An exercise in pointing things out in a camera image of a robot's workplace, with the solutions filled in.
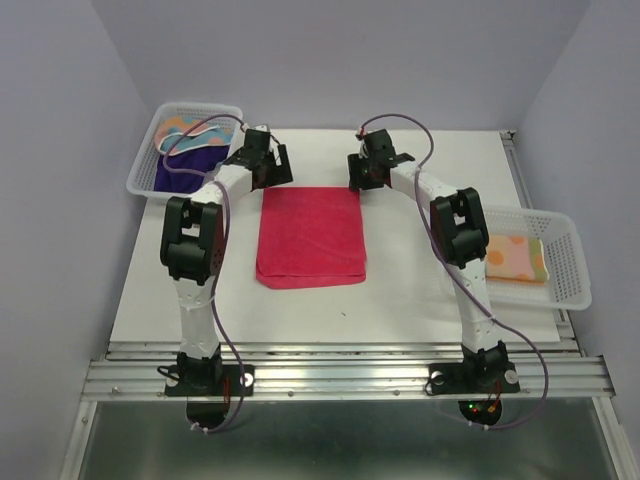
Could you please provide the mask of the blue orange patterned towel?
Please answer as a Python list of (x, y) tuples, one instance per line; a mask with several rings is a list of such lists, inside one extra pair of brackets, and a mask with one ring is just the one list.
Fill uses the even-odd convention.
[(165, 119), (155, 132), (156, 150), (164, 155), (171, 148), (169, 155), (176, 156), (201, 148), (225, 147), (231, 144), (234, 128), (216, 124), (213, 121), (194, 128), (183, 137), (184, 133), (198, 122), (198, 119), (187, 116), (172, 116)]

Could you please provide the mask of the pink towel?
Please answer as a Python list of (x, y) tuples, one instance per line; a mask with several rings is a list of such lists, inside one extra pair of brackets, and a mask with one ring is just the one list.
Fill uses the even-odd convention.
[(360, 196), (346, 187), (264, 191), (256, 279), (277, 290), (354, 285), (366, 280)]

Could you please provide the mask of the orange polka dot towel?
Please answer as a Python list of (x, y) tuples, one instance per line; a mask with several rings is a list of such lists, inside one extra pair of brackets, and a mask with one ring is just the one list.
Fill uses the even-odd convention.
[(485, 270), (489, 279), (507, 283), (544, 285), (550, 277), (542, 241), (528, 236), (491, 235)]

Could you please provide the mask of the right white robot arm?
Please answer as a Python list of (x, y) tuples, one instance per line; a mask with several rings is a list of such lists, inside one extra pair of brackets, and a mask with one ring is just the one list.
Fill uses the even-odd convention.
[(347, 157), (349, 189), (387, 186), (414, 200), (433, 252), (453, 283), (462, 326), (462, 359), (429, 364), (426, 393), (519, 392), (515, 365), (490, 312), (485, 267), (489, 232), (479, 193), (425, 172), (414, 157), (396, 151), (384, 129), (360, 130), (356, 138), (360, 151)]

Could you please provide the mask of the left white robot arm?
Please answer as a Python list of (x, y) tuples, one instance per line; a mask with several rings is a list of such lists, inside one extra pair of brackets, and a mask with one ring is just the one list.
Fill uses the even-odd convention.
[(166, 202), (160, 261), (176, 288), (181, 343), (175, 363), (160, 366), (165, 394), (176, 397), (247, 395), (252, 375), (236, 359), (226, 365), (228, 340), (216, 321), (217, 283), (230, 233), (231, 207), (256, 191), (293, 181), (286, 146), (266, 126), (248, 128), (243, 144), (203, 185)]

